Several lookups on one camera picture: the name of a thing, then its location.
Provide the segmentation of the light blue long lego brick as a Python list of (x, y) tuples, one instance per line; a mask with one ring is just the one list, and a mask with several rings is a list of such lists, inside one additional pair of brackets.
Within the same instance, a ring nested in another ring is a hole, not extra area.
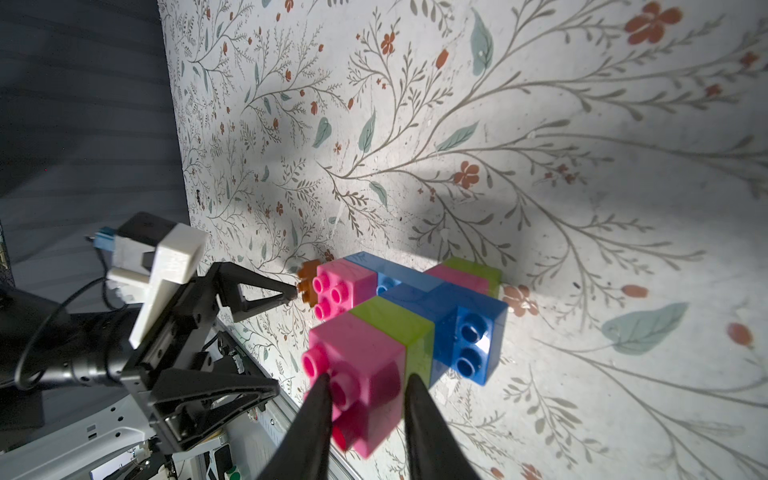
[(443, 284), (443, 281), (437, 277), (364, 251), (348, 255), (345, 257), (345, 260), (371, 270), (378, 275), (377, 295), (381, 295), (383, 292), (402, 283), (423, 292), (430, 292)]

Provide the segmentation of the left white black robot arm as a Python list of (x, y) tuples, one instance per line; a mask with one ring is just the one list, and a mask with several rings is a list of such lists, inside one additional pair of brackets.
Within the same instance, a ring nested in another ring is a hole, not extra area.
[(206, 339), (221, 307), (242, 321), (297, 297), (295, 286), (231, 262), (176, 286), (136, 347), (139, 308), (71, 314), (64, 304), (1, 288), (1, 446), (45, 424), (42, 393), (63, 387), (122, 387), (162, 450), (187, 450), (242, 412), (274, 398), (276, 380), (216, 366)]

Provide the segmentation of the green lego brick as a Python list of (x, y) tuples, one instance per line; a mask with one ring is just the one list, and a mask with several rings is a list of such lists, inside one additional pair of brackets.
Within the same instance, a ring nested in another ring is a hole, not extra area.
[(433, 322), (380, 296), (353, 307), (350, 313), (405, 347), (405, 381), (416, 374), (426, 386), (430, 385), (435, 340)]
[(451, 257), (442, 262), (442, 265), (483, 277), (489, 281), (488, 296), (498, 298), (502, 282), (502, 271), (485, 264), (475, 263), (459, 257)]

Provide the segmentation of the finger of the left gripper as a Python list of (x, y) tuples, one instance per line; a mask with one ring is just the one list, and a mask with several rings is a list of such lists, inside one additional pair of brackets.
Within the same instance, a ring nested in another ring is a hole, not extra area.
[[(206, 278), (212, 282), (221, 305), (230, 310), (235, 323), (286, 306), (298, 296), (295, 285), (266, 277), (232, 262), (215, 262)], [(248, 299), (244, 287), (260, 291), (262, 297)]]
[(187, 451), (279, 391), (263, 376), (170, 369), (149, 393), (149, 423), (162, 452)]

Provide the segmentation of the orange lego brick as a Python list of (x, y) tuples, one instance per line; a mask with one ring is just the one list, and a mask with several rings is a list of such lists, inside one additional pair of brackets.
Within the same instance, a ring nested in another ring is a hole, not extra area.
[(318, 296), (313, 287), (313, 281), (317, 276), (317, 269), (320, 265), (320, 260), (305, 261), (297, 272), (298, 295), (301, 301), (310, 307), (314, 307), (318, 302)]

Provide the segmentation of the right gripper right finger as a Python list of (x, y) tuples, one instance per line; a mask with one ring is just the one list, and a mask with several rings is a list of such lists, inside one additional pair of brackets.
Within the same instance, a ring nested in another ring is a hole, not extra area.
[(406, 384), (404, 421), (411, 479), (479, 478), (416, 374)]

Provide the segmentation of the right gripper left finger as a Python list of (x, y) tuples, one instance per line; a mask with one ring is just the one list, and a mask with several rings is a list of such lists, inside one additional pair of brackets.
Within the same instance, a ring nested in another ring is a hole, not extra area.
[(320, 375), (258, 480), (327, 479), (332, 430), (328, 373)]

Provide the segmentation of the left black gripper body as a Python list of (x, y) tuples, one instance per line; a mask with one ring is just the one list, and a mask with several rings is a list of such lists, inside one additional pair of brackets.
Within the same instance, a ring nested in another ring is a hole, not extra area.
[(212, 282), (197, 278), (174, 295), (122, 371), (123, 385), (149, 419), (149, 393), (170, 369), (240, 375), (236, 342), (216, 325), (221, 305)]

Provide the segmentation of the pink lego brick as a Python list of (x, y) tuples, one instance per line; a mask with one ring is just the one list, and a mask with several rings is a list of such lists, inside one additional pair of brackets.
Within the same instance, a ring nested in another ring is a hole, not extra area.
[(328, 321), (376, 295), (378, 274), (346, 259), (317, 267), (312, 287), (317, 295), (315, 317)]
[(442, 264), (426, 270), (425, 274), (479, 294), (487, 295), (489, 293), (489, 281), (487, 279)]
[(336, 446), (369, 458), (403, 413), (405, 346), (343, 313), (309, 331), (301, 361), (311, 383), (329, 376)]

